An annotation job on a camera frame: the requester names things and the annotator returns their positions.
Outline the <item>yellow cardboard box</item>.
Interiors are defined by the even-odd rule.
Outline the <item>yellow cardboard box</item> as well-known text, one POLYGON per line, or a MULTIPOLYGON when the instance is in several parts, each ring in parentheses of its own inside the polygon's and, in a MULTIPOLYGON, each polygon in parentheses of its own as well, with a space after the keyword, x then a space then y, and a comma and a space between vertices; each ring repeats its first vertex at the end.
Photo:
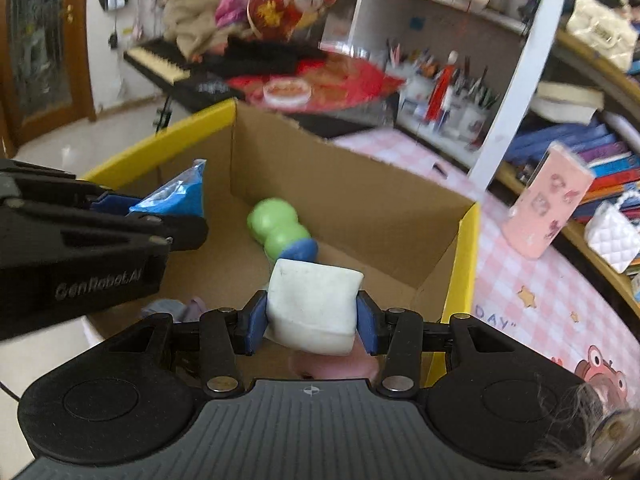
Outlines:
POLYGON ((199 159, 208 237, 170 256, 160 298, 239 310, 286 257, 360 272, 383 309, 428 322, 470 312, 478 203, 283 116, 228 101, 134 144, 88 178, 147 196, 199 159))

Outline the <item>white squishy block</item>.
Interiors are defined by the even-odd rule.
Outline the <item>white squishy block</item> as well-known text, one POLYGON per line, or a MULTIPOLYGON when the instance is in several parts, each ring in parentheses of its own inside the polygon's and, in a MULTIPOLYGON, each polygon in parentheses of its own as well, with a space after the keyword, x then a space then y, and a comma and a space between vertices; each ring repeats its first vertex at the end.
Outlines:
POLYGON ((274 265, 267 288, 267 336, 319 356, 347 356, 354 346, 359 271, 290 259, 274 265))

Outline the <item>cream quilted handbag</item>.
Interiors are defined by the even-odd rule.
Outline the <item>cream quilted handbag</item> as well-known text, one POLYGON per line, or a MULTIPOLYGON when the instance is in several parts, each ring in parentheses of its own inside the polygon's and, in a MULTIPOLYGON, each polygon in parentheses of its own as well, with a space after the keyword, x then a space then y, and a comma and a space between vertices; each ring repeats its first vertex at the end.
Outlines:
POLYGON ((632 24, 629 0, 617 2, 620 6, 611 8, 599 0, 575 0, 566 31, 627 73, 639 33, 632 24))

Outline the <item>red foil bag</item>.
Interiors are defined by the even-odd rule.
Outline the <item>red foil bag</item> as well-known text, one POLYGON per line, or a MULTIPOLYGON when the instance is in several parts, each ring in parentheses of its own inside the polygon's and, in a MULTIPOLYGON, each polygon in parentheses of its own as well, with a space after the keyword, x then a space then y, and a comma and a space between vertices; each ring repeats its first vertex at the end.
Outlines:
POLYGON ((232 88, 244 93, 246 102, 254 106, 280 112, 326 113, 347 110, 396 92, 404 83, 387 75, 364 58, 350 58, 330 53, 324 60, 303 60, 294 75, 239 76, 228 80, 232 88), (302 78, 311 86, 311 99, 305 106, 279 108, 267 105, 262 88, 277 78, 302 78))

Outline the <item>black electric keyboard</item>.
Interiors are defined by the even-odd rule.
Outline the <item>black electric keyboard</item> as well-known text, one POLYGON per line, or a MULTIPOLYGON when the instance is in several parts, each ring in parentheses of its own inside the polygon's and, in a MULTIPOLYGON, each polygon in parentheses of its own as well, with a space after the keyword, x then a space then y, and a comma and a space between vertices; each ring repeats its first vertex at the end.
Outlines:
POLYGON ((124 60, 191 113, 228 99, 245 100, 242 91, 199 65, 191 66, 175 44, 162 38, 127 49, 124 60))

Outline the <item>white cubby shelf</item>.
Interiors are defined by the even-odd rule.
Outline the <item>white cubby shelf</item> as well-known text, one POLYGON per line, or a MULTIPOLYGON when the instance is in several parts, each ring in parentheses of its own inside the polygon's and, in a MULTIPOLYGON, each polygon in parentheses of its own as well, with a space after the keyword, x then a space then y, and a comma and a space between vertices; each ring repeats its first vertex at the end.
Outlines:
POLYGON ((487 188, 538 86, 563 4, 540 0, 527 24, 462 0, 338 0, 336 6, 348 10, 352 19, 344 39, 350 52, 378 58, 386 47, 398 44, 402 53, 422 51, 439 63, 457 52, 459 66, 495 92, 498 101, 491 105, 478 148, 428 133, 414 119, 400 121, 465 168, 476 186, 487 188))

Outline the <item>pink round plush toy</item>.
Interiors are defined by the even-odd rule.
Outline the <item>pink round plush toy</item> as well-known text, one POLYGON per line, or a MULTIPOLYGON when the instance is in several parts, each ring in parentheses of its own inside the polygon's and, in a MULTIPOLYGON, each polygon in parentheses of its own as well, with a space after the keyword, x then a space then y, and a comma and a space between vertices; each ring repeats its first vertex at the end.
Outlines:
POLYGON ((295 376, 309 380, 362 378, 373 382, 380 370, 378 360, 370 356, 359 336, 356 336, 348 356, 320 356, 320 354, 295 351, 288 364, 295 376))

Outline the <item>blue plastic packet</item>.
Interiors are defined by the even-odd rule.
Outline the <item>blue plastic packet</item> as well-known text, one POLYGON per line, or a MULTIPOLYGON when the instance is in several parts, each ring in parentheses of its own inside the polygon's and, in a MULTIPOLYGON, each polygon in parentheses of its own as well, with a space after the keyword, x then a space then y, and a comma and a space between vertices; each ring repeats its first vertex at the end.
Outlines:
POLYGON ((163 184, 139 203, 129 208, 130 214, 204 217, 203 177, 205 159, 194 159, 190 168, 163 184))

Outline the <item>tape roll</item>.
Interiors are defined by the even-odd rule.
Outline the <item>tape roll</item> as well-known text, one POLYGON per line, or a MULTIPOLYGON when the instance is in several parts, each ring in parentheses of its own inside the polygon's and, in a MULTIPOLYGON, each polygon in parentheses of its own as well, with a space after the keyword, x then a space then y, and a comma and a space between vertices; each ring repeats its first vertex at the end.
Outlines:
POLYGON ((311 86, 302 78, 277 78, 270 80, 262 88, 262 96, 267 105, 279 108, 305 106, 311 99, 311 86))

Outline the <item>green frog toy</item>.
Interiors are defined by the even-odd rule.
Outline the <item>green frog toy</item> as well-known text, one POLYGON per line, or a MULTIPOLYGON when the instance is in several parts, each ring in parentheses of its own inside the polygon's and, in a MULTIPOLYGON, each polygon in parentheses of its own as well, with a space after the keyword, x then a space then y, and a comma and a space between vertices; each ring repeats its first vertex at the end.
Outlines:
POLYGON ((257 240, 266 257, 316 262, 319 246, 299 222, 296 209, 282 198, 261 200, 246 219, 250 235, 257 240))

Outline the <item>beige crumpled cloth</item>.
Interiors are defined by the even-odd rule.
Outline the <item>beige crumpled cloth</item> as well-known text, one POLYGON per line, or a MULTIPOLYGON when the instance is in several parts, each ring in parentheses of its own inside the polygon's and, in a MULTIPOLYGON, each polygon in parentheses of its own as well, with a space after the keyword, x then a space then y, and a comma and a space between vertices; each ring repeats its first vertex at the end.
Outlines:
POLYGON ((230 37, 253 35, 247 21, 248 0, 168 0, 164 39, 175 44, 187 61, 219 51, 230 37))

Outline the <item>white quilted mini handbag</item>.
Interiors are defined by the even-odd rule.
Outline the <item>white quilted mini handbag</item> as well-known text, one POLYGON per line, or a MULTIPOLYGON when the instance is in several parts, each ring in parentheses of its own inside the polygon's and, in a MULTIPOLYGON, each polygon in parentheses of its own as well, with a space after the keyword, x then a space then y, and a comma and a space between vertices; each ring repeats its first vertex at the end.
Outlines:
POLYGON ((639 192, 629 190, 614 202, 603 202, 585 227, 584 239, 588 247, 616 273, 622 274, 638 256, 639 229, 623 215, 620 208, 639 192))

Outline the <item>pink cylindrical holder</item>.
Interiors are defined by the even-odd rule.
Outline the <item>pink cylindrical holder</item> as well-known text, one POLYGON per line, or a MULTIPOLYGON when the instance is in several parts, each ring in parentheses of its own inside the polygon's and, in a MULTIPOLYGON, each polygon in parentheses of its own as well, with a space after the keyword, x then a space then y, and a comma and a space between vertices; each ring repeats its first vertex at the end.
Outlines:
POLYGON ((594 180, 593 171, 567 146, 553 141, 510 208, 501 232, 522 257, 538 259, 561 232, 594 180))

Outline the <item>wooden bookshelf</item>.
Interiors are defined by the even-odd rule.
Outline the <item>wooden bookshelf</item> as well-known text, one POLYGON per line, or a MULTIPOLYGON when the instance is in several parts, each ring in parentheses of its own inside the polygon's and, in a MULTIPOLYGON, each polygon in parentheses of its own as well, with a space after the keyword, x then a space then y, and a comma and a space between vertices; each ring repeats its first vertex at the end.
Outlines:
MULTIPOLYGON (((630 1, 632 6, 639 7, 639 0, 630 1)), ((573 10, 573 0, 567 4, 573 10)), ((604 161, 606 158, 623 156, 627 152, 631 154, 621 159, 629 159, 629 162, 617 165, 622 168, 619 172, 603 176, 604 180, 597 178, 593 181, 591 191, 600 193, 588 203, 593 206, 586 208, 588 211, 576 211, 578 216, 567 223, 552 245, 574 263, 578 271, 585 275, 614 309, 627 315, 627 318, 630 311, 636 309, 636 315, 639 317, 639 304, 632 296, 631 278, 626 274, 615 273, 584 240, 584 229, 591 218, 587 212, 596 209, 600 198, 616 198, 625 191, 626 184, 636 184, 639 188, 639 164, 631 167, 631 159, 634 156, 639 159, 639 152, 631 148, 623 136, 627 131, 631 134, 631 130, 639 133, 639 75, 623 75, 599 53, 575 39, 564 30, 567 20, 567 17, 561 18, 550 58, 544 68, 544 76, 564 77, 572 84, 595 85, 598 90, 604 92, 605 110, 596 113, 592 126, 587 128, 589 131, 579 139, 578 133, 567 133, 559 137, 560 142, 571 148, 585 162, 608 164, 604 161)), ((510 200, 513 203, 513 197, 519 196, 524 190, 541 156, 542 153, 514 158, 507 154, 498 168, 494 183, 489 187, 491 192, 502 200, 511 196, 510 200)))

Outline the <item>pink checkered tablecloth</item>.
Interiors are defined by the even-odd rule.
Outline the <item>pink checkered tablecloth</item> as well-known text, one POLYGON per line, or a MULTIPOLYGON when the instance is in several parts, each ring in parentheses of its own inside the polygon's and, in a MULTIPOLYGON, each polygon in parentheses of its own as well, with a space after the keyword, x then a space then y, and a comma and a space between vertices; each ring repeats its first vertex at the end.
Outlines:
POLYGON ((523 258, 501 233, 506 205, 398 130, 366 130, 334 143, 479 203, 474 315, 572 372, 590 356, 602 356, 614 376, 600 390, 617 389, 624 402, 638 406, 639 320, 564 237, 540 258, 523 258))

